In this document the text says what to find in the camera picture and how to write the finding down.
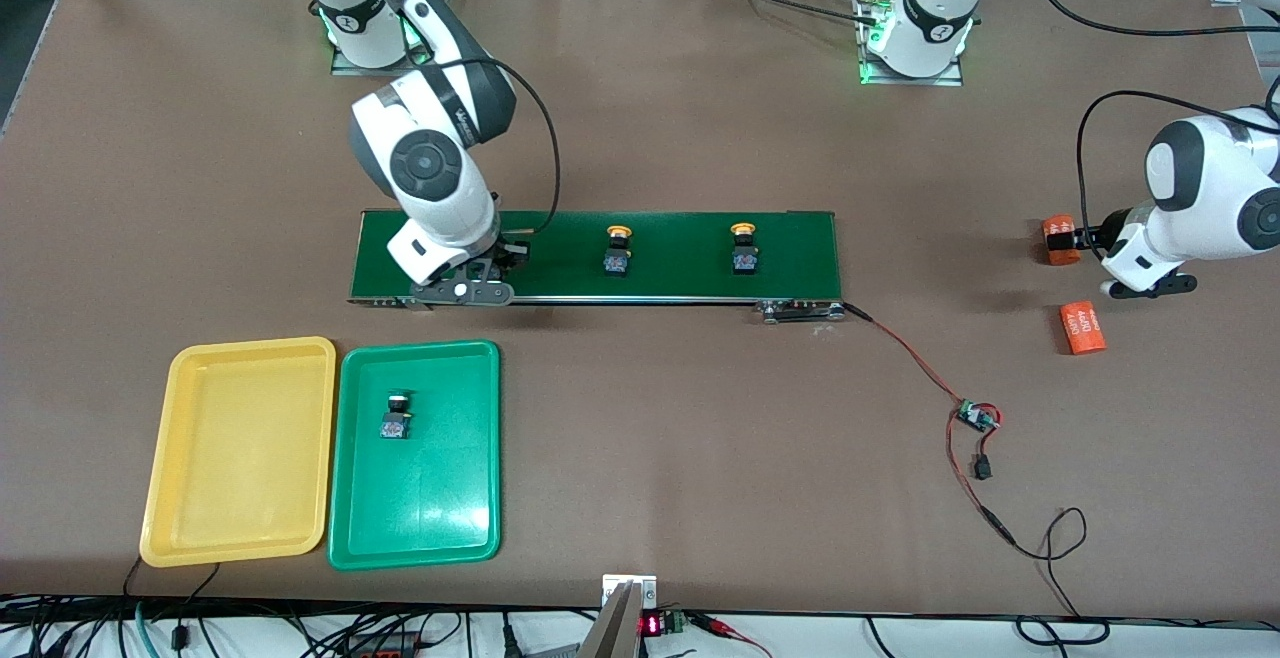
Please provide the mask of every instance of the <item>orange box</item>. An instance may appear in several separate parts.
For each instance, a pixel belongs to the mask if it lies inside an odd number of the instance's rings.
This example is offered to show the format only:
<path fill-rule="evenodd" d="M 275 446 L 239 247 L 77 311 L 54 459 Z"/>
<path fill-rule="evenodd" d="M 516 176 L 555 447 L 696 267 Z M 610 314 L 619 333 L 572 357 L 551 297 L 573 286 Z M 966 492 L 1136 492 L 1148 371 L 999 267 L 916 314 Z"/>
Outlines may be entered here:
<path fill-rule="evenodd" d="M 1097 353 L 1107 349 L 1107 342 L 1102 338 L 1102 326 L 1098 325 L 1098 315 L 1093 312 L 1092 301 L 1076 301 L 1066 303 L 1059 309 L 1062 316 L 1062 330 L 1066 332 L 1066 341 L 1071 344 L 1071 355 Z"/>
<path fill-rule="evenodd" d="M 1041 229 L 1044 232 L 1044 237 L 1056 236 L 1059 233 L 1075 233 L 1075 219 L 1060 213 L 1051 219 L 1044 219 L 1041 224 Z M 1080 252 L 1075 248 L 1068 248 L 1065 251 L 1050 251 L 1048 252 L 1048 265 L 1051 266 L 1069 266 L 1071 262 L 1080 261 Z"/>

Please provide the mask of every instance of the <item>plastic tray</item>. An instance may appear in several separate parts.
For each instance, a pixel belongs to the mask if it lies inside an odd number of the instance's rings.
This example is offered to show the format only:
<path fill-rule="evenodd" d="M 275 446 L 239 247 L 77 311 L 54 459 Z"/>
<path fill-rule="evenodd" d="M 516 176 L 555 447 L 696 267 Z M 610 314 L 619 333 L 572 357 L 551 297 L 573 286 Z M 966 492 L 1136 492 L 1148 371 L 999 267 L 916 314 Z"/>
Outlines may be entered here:
<path fill-rule="evenodd" d="M 339 571 L 485 561 L 498 552 L 498 347 L 357 348 L 342 364 L 329 563 Z M 392 392 L 406 438 L 381 438 Z"/>
<path fill-rule="evenodd" d="M 147 563 L 320 543 L 335 366 L 323 338 L 196 344 L 173 358 L 138 547 Z"/>

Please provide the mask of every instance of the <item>brown table surface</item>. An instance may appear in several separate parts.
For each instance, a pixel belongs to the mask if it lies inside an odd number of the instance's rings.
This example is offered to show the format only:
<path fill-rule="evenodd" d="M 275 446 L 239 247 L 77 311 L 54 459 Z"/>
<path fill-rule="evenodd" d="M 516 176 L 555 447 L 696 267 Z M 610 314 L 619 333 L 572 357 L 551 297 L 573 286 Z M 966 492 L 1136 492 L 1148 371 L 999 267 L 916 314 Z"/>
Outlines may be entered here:
<path fill-rule="evenodd" d="M 1064 1 L 1147 28 L 1238 20 L 1206 0 Z M 56 8 L 0 143 L 0 590 L 119 590 L 188 344 L 483 335 L 504 360 L 498 557 L 338 574 L 315 550 L 227 565 L 209 593 L 589 606 L 602 574 L 634 571 L 662 600 L 723 609 L 1061 611 L 951 476 L 948 401 L 873 326 L 344 302 L 360 211 L 389 206 L 348 155 L 347 106 L 383 79 L 326 76 L 305 5 Z M 1038 220 L 1075 210 L 1084 106 L 1115 88 L 1257 101 L 1243 37 L 1119 37 L 983 0 L 965 87 L 937 90 L 864 87 L 847 24 L 749 0 L 460 14 L 547 99 L 564 210 L 836 211 L 847 298 L 1004 408 L 983 499 L 1032 545 L 1056 508 L 1088 515 L 1057 567 L 1082 611 L 1280 613 L 1280 256 L 1198 262 L 1196 294 L 1123 303 L 1092 261 L 1032 257 Z M 1144 197 L 1144 148 L 1179 115 L 1100 113 L 1098 219 Z M 475 157 L 508 207 L 545 206 L 530 99 Z M 1110 349 L 1069 357 L 1057 306 L 1084 298 Z M 143 570 L 134 590 L 184 594 L 205 572 Z"/>

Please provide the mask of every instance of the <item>red and black wire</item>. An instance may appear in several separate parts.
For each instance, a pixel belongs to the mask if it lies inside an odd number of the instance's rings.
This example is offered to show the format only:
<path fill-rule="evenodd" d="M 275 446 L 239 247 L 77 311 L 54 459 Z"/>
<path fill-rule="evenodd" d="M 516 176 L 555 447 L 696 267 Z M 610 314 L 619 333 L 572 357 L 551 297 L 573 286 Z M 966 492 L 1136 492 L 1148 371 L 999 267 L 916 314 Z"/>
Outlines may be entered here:
<path fill-rule="evenodd" d="M 756 648 L 758 650 L 764 653 L 768 658 L 773 658 L 773 653 L 769 653 L 768 648 L 742 635 L 737 629 L 726 623 L 724 621 L 713 618 L 708 616 L 708 613 L 698 613 L 696 611 L 685 611 L 685 617 L 689 618 L 691 626 L 703 629 L 704 631 L 708 631 L 709 634 L 717 638 L 745 643 L 748 645 Z"/>
<path fill-rule="evenodd" d="M 973 503 L 979 516 L 982 516 L 983 520 L 987 521 L 987 525 L 989 525 L 991 529 L 995 530 L 1000 535 L 1000 538 L 1005 540 L 1005 543 L 1007 543 L 1011 548 L 1014 548 L 1014 550 L 1025 556 L 1027 558 L 1044 562 L 1050 584 L 1055 590 L 1057 598 L 1062 603 L 1062 607 L 1070 611 L 1071 616 L 1079 618 L 1080 612 L 1075 609 L 1075 604 L 1071 603 L 1071 599 L 1066 595 L 1066 591 L 1062 590 L 1061 584 L 1059 584 L 1057 576 L 1053 575 L 1053 563 L 1061 561 L 1061 558 L 1069 557 L 1071 553 L 1075 552 L 1075 549 L 1084 545 L 1084 540 L 1088 539 L 1089 535 L 1089 525 L 1088 521 L 1085 521 L 1084 518 L 1084 512 L 1082 512 L 1079 508 L 1074 506 L 1059 511 L 1059 513 L 1053 517 L 1053 520 L 1050 521 L 1048 527 L 1044 530 L 1044 540 L 1043 540 L 1046 548 L 1044 553 L 1036 553 L 1034 550 L 1028 550 L 1021 544 L 1019 544 L 1018 539 L 1014 538 L 1012 531 L 1010 531 L 1005 526 L 1005 522 L 1002 522 L 1000 517 L 996 516 L 996 512 L 993 512 L 992 508 L 987 508 L 987 506 L 983 504 L 982 499 L 978 498 L 978 494 L 973 489 L 973 484 L 969 483 L 969 476 L 965 475 L 964 470 L 960 467 L 960 462 L 956 460 L 952 428 L 959 420 L 957 413 L 960 411 L 961 405 L 965 403 L 965 399 L 959 393 L 956 393 L 955 389 L 952 389 L 951 385 L 948 385 L 947 381 L 943 380 L 943 378 L 936 370 L 933 370 L 933 366 L 931 366 L 929 362 L 925 361 L 924 357 L 920 356 L 920 353 L 915 348 L 913 348 L 911 344 L 908 343 L 906 339 L 904 339 L 900 334 L 890 329 L 890 326 L 886 326 L 884 324 L 877 321 L 868 312 L 854 306 L 854 303 L 842 303 L 842 306 L 845 307 L 846 312 L 850 312 L 854 316 L 859 316 L 859 319 L 868 321 L 873 326 L 877 326 L 877 329 L 879 329 L 881 333 L 883 333 L 884 335 L 890 335 L 890 338 L 892 338 L 897 344 L 902 347 L 902 349 L 905 349 L 911 356 L 913 361 L 915 361 L 915 365 L 920 367 L 920 370 L 924 373 L 925 376 L 928 376 L 929 380 L 932 380 L 933 385 L 937 385 L 938 389 L 941 389 L 943 393 L 947 394 L 948 398 L 951 398 L 952 407 L 951 411 L 947 412 L 945 444 L 946 444 L 947 462 L 951 465 L 951 472 L 955 474 L 956 481 L 960 484 L 960 488 L 964 489 L 965 495 L 969 497 L 969 501 Z M 1004 413 L 1000 412 L 1000 408 L 997 408 L 992 403 L 974 403 L 974 407 L 978 408 L 979 411 L 987 412 L 987 415 L 991 416 L 995 421 L 995 428 L 988 429 L 983 434 L 982 439 L 978 440 L 978 457 L 984 458 L 987 454 L 987 444 L 989 443 L 991 438 L 995 437 L 1000 426 L 1004 425 L 1005 416 Z M 1053 529 L 1056 529 L 1057 525 L 1064 518 L 1066 518 L 1073 513 L 1080 518 L 1080 538 L 1076 539 L 1069 547 L 1059 552 L 1055 552 Z"/>

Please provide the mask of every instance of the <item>green tray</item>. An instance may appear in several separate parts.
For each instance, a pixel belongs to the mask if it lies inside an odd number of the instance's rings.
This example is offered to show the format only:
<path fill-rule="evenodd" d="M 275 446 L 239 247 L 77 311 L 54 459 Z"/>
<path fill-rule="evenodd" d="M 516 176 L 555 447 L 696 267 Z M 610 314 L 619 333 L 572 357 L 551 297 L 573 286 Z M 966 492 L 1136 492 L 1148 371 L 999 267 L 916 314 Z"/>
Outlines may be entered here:
<path fill-rule="evenodd" d="M 486 561 L 498 552 L 498 347 L 357 348 L 342 362 L 329 563 L 339 571 Z M 392 392 L 407 438 L 381 438 Z"/>
<path fill-rule="evenodd" d="M 503 211 L 504 230 L 534 228 L 540 211 Z M 736 221 L 755 224 L 760 266 L 733 275 Z M 399 306 L 410 280 L 387 252 L 404 224 L 399 211 L 365 211 L 352 271 L 351 302 Z M 626 225 L 626 278 L 604 273 L 607 228 Z M 516 303 L 758 303 L 840 301 L 840 261 L 832 213 L 557 213 L 529 237 L 527 265 L 508 271 Z"/>

